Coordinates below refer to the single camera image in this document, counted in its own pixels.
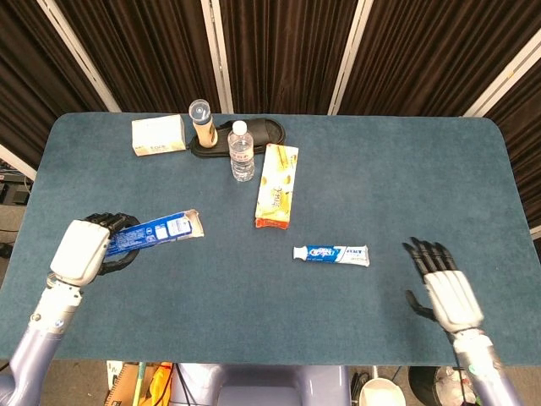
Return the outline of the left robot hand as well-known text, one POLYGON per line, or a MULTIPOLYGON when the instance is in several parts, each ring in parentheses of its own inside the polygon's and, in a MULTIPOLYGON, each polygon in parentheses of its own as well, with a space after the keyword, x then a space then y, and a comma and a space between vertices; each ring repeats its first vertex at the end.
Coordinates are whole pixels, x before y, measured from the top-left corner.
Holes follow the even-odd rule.
POLYGON ((98 276, 117 272, 130 265, 137 250, 130 250, 119 260, 106 261, 112 237, 125 228, 139 224, 136 217, 125 213, 94 213, 72 221, 53 256, 48 283, 56 281, 84 287, 98 276))

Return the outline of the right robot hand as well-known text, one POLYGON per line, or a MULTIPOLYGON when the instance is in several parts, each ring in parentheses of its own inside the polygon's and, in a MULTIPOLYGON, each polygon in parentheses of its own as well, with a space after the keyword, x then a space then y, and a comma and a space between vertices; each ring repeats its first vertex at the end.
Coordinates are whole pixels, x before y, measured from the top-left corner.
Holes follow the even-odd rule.
POLYGON ((430 308, 422 306, 413 291, 407 290, 406 300, 413 312, 439 323, 449 334, 480 328, 484 315, 451 252, 443 244, 416 238, 402 246, 410 255, 432 304, 430 308))

